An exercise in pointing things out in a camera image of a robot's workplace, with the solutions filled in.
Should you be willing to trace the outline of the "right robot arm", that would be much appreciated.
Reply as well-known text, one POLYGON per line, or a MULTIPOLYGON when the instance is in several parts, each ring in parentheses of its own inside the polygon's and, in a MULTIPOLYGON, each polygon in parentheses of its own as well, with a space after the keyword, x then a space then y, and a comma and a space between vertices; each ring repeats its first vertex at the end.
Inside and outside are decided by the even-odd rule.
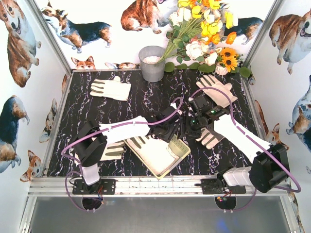
POLYGON ((204 128, 211 127, 234 144, 251 163, 247 167, 233 167, 222 172, 222 182, 227 186, 252 186, 262 193, 282 188, 280 183, 290 173, 284 145, 273 145, 255 136, 233 118, 230 110, 212 107, 203 96, 190 99, 190 106, 194 111, 194 117, 187 120, 191 130, 201 133, 204 128))

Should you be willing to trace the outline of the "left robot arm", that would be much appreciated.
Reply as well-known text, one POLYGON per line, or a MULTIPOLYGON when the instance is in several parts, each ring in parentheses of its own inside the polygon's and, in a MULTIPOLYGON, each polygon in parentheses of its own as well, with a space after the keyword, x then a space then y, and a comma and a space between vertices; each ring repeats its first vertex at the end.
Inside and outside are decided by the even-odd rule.
POLYGON ((75 153, 78 154, 81 165, 80 175, 83 177, 86 185, 93 185, 100 180, 98 162, 106 145, 131 137, 148 135, 152 126, 158 126, 177 114, 182 103, 182 100, 179 105, 172 103, 170 108, 173 112, 155 122, 148 122, 146 118, 138 116, 127 121, 105 124, 103 128, 92 121, 85 125, 73 138, 68 147, 74 148, 75 153))

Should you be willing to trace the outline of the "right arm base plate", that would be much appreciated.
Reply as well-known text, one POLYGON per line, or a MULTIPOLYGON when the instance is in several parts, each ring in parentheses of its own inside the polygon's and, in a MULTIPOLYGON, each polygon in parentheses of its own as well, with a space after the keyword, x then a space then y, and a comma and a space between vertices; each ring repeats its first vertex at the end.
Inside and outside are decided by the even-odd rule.
POLYGON ((230 191, 233 194, 245 194, 246 188, 244 186, 223 186, 218 183, 216 179, 202 179, 198 184, 202 188, 203 194, 226 194, 230 191))

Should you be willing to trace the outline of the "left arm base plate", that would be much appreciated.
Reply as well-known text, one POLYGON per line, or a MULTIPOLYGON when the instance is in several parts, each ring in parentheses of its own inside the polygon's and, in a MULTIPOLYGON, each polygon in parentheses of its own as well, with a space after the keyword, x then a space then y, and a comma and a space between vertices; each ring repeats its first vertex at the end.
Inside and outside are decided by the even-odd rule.
POLYGON ((114 195, 115 188, 115 179, 100 179, 92 185, 87 185, 83 179, 79 179, 74 182, 72 193, 74 195, 114 195))

